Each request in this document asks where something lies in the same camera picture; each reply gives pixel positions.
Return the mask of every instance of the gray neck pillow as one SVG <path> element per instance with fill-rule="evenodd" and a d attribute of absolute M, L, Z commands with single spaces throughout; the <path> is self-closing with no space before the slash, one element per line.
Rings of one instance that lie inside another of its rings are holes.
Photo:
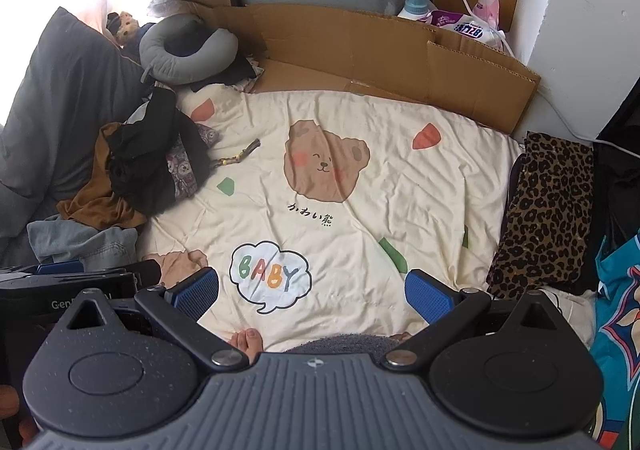
<path fill-rule="evenodd" d="M 152 26 L 140 40 L 140 63 L 144 82 L 151 75 L 162 83 L 176 85 L 201 81 L 225 70 L 238 53 L 238 38 L 226 29 L 216 30 L 191 56 L 174 56 L 164 49 L 170 38 L 179 38 L 199 18 L 191 14 L 169 16 Z"/>

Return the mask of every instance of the printed bear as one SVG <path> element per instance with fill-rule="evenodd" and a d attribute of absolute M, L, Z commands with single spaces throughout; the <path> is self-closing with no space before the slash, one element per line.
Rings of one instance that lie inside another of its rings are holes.
<path fill-rule="evenodd" d="M 284 175 L 291 189 L 324 203 L 347 200 L 370 159 L 364 141 L 343 139 L 322 130 L 313 120 L 290 126 L 285 150 Z"/>

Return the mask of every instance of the power cord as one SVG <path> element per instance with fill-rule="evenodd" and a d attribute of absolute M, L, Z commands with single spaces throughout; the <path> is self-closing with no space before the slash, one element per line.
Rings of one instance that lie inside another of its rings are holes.
<path fill-rule="evenodd" d="M 465 8 L 466 8 L 466 13 L 469 16 L 472 16 L 473 18 L 476 18 L 476 19 L 484 22 L 484 20 L 482 20 L 480 17 L 478 17 L 475 14 L 473 14 L 473 11 L 471 10 L 471 7 L 469 6 L 469 2 L 467 2 L 466 0 L 462 0 L 462 2 L 464 3 Z M 507 51 L 509 52 L 511 57 L 515 58 L 515 54 L 513 54 L 513 51 L 511 50 L 510 45 L 507 43 L 506 38 L 504 36 L 502 36 L 500 33 L 498 33 L 498 36 L 500 36 L 500 39 L 502 40 L 502 43 L 504 44 L 505 48 L 507 49 Z M 558 107 L 556 107 L 555 104 L 553 102 L 551 102 L 550 98 L 546 97 L 545 94 L 543 94 L 540 89 L 538 89 L 538 94 L 540 94 L 540 97 L 542 97 L 542 99 L 544 99 L 546 102 L 548 102 L 548 104 L 551 106 L 551 108 L 554 110 L 554 112 L 556 112 L 556 114 L 558 114 L 558 117 L 560 118 L 560 121 L 562 121 L 564 126 L 566 126 L 566 129 L 569 131 L 569 133 L 572 136 L 574 136 L 576 139 L 580 139 L 582 141 L 588 141 L 589 143 L 598 143 L 598 144 L 610 146 L 610 147 L 613 147 L 613 148 L 615 148 L 617 150 L 620 150 L 621 152 L 624 152 L 625 154 L 629 154 L 629 155 L 631 155 L 633 157 L 636 157 L 636 158 L 640 159 L 640 155 L 639 154 L 636 154 L 635 152 L 631 152 L 631 150 L 627 150 L 626 148 L 623 148 L 622 146 L 618 146 L 615 143 L 611 143 L 610 141 L 603 141 L 602 139 L 593 139 L 593 138 L 590 138 L 590 137 L 585 137 L 585 136 L 582 136 L 582 135 L 576 133 L 574 131 L 574 129 L 572 128 L 572 126 L 569 125 L 569 122 L 565 119 L 564 115 L 562 115 L 562 113 L 560 112 Z"/>

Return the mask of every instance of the cream bear-print sheet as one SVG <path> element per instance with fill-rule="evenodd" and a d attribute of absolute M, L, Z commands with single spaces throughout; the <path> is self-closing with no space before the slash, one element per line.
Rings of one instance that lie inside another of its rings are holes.
<path fill-rule="evenodd" d="M 485 286 L 500 234 L 510 137 L 437 108 L 342 92 L 178 94 L 222 134 L 220 167 L 152 218 L 139 256 L 200 250 L 220 294 L 200 324 L 229 339 L 255 327 L 284 351 L 340 333 L 390 336 L 426 324 L 404 298 L 420 268 Z"/>

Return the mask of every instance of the leopard print garment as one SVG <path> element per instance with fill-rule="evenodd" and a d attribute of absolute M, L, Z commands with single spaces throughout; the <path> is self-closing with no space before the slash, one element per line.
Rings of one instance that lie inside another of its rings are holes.
<path fill-rule="evenodd" d="M 589 232 L 593 150 L 531 132 L 525 146 L 507 227 L 486 279 L 488 292 L 499 298 L 575 282 Z"/>

